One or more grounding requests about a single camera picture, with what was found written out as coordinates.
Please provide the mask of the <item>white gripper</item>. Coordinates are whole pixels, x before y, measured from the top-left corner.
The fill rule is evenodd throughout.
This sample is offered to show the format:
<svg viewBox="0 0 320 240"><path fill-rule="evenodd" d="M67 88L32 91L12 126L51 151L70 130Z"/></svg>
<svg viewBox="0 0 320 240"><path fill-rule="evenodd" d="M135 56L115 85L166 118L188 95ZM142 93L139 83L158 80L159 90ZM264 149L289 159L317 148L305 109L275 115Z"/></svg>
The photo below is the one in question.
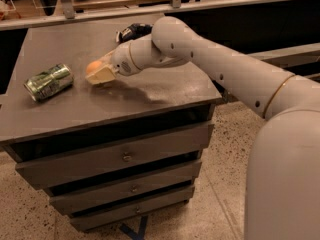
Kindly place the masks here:
<svg viewBox="0 0 320 240"><path fill-rule="evenodd" d="M113 51L100 57L99 60L103 63L100 69L93 74L86 74L86 80L92 85L106 83L116 79L114 71L105 64L112 63L115 70L123 76L131 76L136 72L136 67L130 56L129 43L120 44Z"/></svg>

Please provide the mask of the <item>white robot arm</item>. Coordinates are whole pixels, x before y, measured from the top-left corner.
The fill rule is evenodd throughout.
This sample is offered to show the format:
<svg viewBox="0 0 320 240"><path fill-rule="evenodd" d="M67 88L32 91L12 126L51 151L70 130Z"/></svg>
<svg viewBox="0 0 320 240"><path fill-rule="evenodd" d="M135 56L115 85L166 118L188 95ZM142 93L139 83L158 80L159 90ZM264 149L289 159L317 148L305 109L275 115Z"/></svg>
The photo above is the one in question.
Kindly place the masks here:
<svg viewBox="0 0 320 240"><path fill-rule="evenodd" d="M320 84L207 40L175 17L86 68L91 84L191 62L266 119L249 155L245 240L320 240Z"/></svg>

